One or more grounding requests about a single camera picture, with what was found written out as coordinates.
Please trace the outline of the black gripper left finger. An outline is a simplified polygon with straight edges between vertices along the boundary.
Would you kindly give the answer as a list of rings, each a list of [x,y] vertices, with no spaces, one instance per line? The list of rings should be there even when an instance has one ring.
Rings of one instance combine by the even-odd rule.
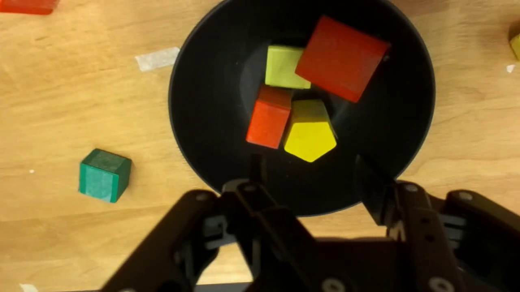
[[[314,236],[262,184],[235,179],[220,194],[183,194],[100,292],[194,292],[230,243],[254,275],[252,292],[321,288]]]

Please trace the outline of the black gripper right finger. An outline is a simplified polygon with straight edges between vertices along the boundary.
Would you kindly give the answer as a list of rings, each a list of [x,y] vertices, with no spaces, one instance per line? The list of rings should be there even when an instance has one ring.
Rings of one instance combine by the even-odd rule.
[[[520,215],[470,189],[444,199],[355,160],[355,189],[404,256],[413,292],[520,292]]]

